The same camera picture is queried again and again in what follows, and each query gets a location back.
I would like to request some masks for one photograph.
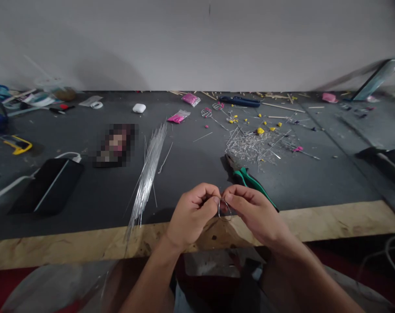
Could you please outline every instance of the tape roll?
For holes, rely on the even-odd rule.
[[[100,109],[101,107],[103,107],[103,103],[101,103],[100,101],[95,101],[93,102],[90,107],[92,109]]]

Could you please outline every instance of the hand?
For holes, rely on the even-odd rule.
[[[261,192],[233,185],[223,192],[223,198],[237,211],[254,237],[265,246],[272,248],[293,236],[274,206]]]
[[[195,243],[203,227],[218,211],[218,187],[201,183],[183,193],[174,210],[166,236],[177,248],[184,251]]]

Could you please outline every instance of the pliers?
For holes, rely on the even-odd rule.
[[[245,168],[245,167],[241,167],[239,165],[239,163],[235,162],[234,159],[227,153],[225,154],[225,158],[228,161],[228,164],[233,169],[233,178],[236,181],[236,183],[239,184],[239,185],[242,185],[242,186],[245,186],[245,187],[249,187],[249,188],[252,188],[252,189],[255,189],[255,190],[258,190],[259,192],[261,192],[264,196],[266,196],[266,198],[276,208],[277,212],[279,212],[279,210],[277,209],[277,206],[270,199],[270,197],[268,196],[267,192],[261,186],[259,181],[257,181],[254,177],[252,177],[248,173],[248,169]]]

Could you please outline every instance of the plywood edge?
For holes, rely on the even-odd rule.
[[[301,241],[395,233],[395,214],[384,201],[282,211],[280,215]],[[0,240],[0,270],[148,256],[169,223],[142,225],[128,245],[126,227]],[[212,218],[186,252],[259,246],[244,222]]]

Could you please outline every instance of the white wall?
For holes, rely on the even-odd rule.
[[[0,83],[24,55],[80,90],[315,90],[395,57],[395,0],[0,0]]]

